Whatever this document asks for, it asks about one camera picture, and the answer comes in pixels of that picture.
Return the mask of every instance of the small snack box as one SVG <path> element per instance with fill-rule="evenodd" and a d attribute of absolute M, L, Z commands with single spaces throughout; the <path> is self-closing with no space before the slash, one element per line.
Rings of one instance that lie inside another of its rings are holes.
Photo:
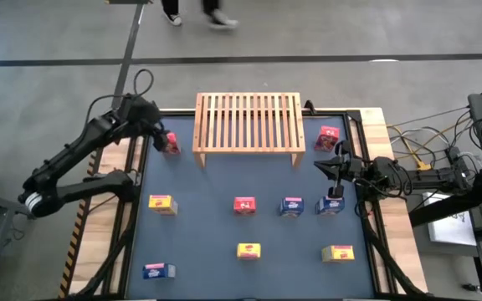
<path fill-rule="evenodd" d="M 355 260 L 355 254 L 352 251 L 352 246 L 328 246 L 321 250 L 323 263 L 337 262 L 343 263 L 345 261 Z"/>
<path fill-rule="evenodd" d="M 150 196 L 148 206 L 162 215 L 177 215 L 177 203 L 172 196 Z"/>
<path fill-rule="evenodd" d="M 172 132 L 167 133 L 167 146 L 163 153 L 173 155 L 179 155 L 182 153 L 182 148 L 177 143 L 176 134 Z"/>
<path fill-rule="evenodd" d="M 325 215 L 325 214 L 338 214 L 341 210 L 345 208 L 345 200 L 341 198 L 331 198 L 328 196 L 323 196 L 315 204 L 315 214 Z"/>
<path fill-rule="evenodd" d="M 298 217 L 305 210 L 305 202 L 301 197 L 285 197 L 280 202 L 281 217 Z"/>
<path fill-rule="evenodd" d="M 238 259 L 260 259 L 261 245 L 259 243 L 238 243 Z"/>
<path fill-rule="evenodd" d="M 322 126 L 317 141 L 315 142 L 316 151 L 332 151 L 334 145 L 340 138 L 340 129 L 331 126 Z"/>
<path fill-rule="evenodd" d="M 170 263 L 147 264 L 142 268 L 142 277 L 150 278 L 175 278 L 176 266 Z"/>
<path fill-rule="evenodd" d="M 253 196 L 237 196 L 233 199 L 233 212 L 241 215 L 256 213 L 256 198 Z"/>

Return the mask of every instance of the wooden slatted shelf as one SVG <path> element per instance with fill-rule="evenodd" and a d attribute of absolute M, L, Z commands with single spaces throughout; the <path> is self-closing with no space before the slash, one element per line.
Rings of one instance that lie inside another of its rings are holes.
<path fill-rule="evenodd" d="M 203 168 L 206 154 L 305 153 L 299 93 L 199 93 L 192 152 Z"/>

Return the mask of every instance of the gray floor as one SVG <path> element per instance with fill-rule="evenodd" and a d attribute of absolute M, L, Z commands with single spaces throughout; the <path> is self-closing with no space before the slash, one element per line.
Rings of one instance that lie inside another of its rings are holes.
<path fill-rule="evenodd" d="M 134 58 L 482 53 L 482 0 L 225 1 L 225 11 L 241 22 L 234 33 L 208 30 L 196 1 L 181 1 L 181 7 L 184 25 L 173 28 L 162 19 L 159 3 L 146 6 Z M 0 59 L 119 59 L 134 13 L 133 5 L 99 1 L 0 0 Z M 131 66 L 128 81 L 142 67 Z M 382 107 L 387 123 L 397 123 L 464 106 L 468 94 L 482 92 L 482 60 L 149 68 L 156 83 L 146 97 L 162 108 L 193 107 L 201 91 L 298 91 L 320 107 Z M 0 68 L 0 196 L 16 199 L 31 170 L 79 134 L 90 101 L 113 92 L 119 71 L 120 66 Z M 93 114 L 108 103 L 98 104 Z M 443 129 L 458 116 L 403 129 Z M 443 146 L 437 143 L 433 148 Z M 459 146 L 479 154 L 465 137 Z M 403 164 L 413 168 L 411 161 Z M 64 180 L 79 181 L 84 173 L 81 164 Z M 70 205 L 51 217 L 17 221 L 27 236 L 4 253 L 0 300 L 56 295 L 74 214 Z M 424 252 L 421 257 L 432 293 L 480 298 L 461 290 L 465 280 L 455 278 L 464 270 L 473 280 L 468 259 Z"/>

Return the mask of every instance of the shoe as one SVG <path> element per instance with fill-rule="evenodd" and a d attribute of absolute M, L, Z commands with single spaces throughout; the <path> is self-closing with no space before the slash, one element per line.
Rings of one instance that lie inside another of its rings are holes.
<path fill-rule="evenodd" d="M 209 27 L 213 29 L 236 29 L 239 22 L 230 20 L 223 12 L 215 9 L 208 15 Z"/>
<path fill-rule="evenodd" d="M 169 15 L 165 12 L 163 12 L 163 16 L 167 18 L 168 22 L 174 26 L 180 26 L 182 25 L 182 17 L 180 17 L 180 14 L 175 14 L 175 15 Z"/>

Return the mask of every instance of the person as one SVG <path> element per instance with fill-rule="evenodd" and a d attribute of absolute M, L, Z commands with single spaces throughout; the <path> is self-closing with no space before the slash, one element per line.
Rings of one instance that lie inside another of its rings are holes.
<path fill-rule="evenodd" d="M 174 26 L 182 25 L 178 0 L 162 0 L 162 5 L 168 22 Z M 209 26 L 215 29 L 235 29 L 238 21 L 229 19 L 221 12 L 220 7 L 220 0 L 202 0 L 202 9 L 208 18 Z"/>

